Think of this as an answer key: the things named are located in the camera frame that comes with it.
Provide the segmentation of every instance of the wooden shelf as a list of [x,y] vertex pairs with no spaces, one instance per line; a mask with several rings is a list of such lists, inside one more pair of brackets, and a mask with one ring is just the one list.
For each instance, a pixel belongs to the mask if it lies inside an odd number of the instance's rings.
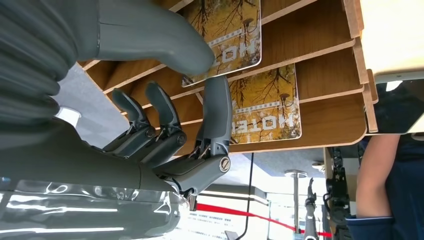
[[[280,140],[230,145],[231,153],[269,152],[305,148],[352,145],[365,135],[362,94],[334,97],[303,103],[300,107],[302,136],[296,140]],[[189,154],[196,142],[201,123],[183,126],[187,143],[177,153]]]
[[[358,80],[358,71],[352,49],[343,49],[301,61],[296,63],[295,67],[300,103],[351,95],[364,91],[364,86]],[[179,119],[183,124],[200,122],[203,118],[200,102],[194,101],[193,93],[187,93],[182,97],[175,98],[179,94],[178,86],[181,85],[173,76],[175,76],[175,72],[169,68],[165,68],[164,70],[153,73],[148,78],[150,80],[165,79],[169,81],[169,84],[162,82],[159,85],[168,95],[172,96],[172,99],[174,99],[172,102],[175,106],[185,106],[177,109],[179,114],[180,110],[183,113],[179,115]],[[198,93],[203,91],[203,89],[204,87],[198,87],[191,91]],[[155,121],[158,120],[154,117],[154,111],[150,111],[148,108],[151,105],[145,96],[145,90],[146,84],[137,85],[133,88],[130,95],[145,108],[145,111],[148,112],[147,116],[149,119],[152,116],[154,120],[150,120],[150,123],[157,127],[159,125]],[[190,108],[200,108],[200,111],[190,111],[190,114],[187,114],[186,109]]]
[[[155,1],[176,11],[193,0]],[[295,64],[302,136],[295,140],[231,145],[230,151],[351,145],[365,135],[367,126],[371,132],[376,131],[373,104],[378,96],[361,45],[364,24],[360,0],[262,0],[261,11],[261,62],[229,74],[228,82]],[[108,98],[114,88],[119,88],[137,100],[155,128],[159,127],[159,116],[145,91],[150,81],[157,82],[172,99],[188,137],[177,155],[193,150],[203,118],[204,82],[181,87],[180,73],[152,59],[101,61],[90,66],[87,74]]]
[[[277,20],[278,18],[281,18],[283,16],[286,16],[289,13],[295,10],[298,10],[301,7],[309,5],[313,3],[314,0],[267,0],[267,1],[261,1],[261,2],[262,2],[261,7],[263,11],[262,16],[265,19],[265,22],[262,21],[262,24],[265,24],[265,23],[269,23],[270,21]],[[349,34],[346,16],[344,15],[342,11],[341,6],[338,7],[337,11],[339,12],[339,15],[344,16],[344,19],[341,19],[341,20],[345,22],[344,27],[347,29],[347,33]],[[268,34],[269,35],[265,35],[265,33],[262,33],[262,36],[263,36],[262,38],[269,39],[273,37],[272,35],[270,35],[270,33]],[[104,88],[103,92],[109,93],[114,88],[120,88],[126,84],[136,81],[142,77],[145,77],[163,68],[165,68],[164,64],[161,64],[159,61],[152,60],[152,59],[120,62],[116,68],[116,71],[110,76],[110,79],[108,80],[108,84]]]
[[81,66],[82,70],[87,71],[89,68],[98,64],[100,60],[87,60],[87,61],[78,61],[77,63]]

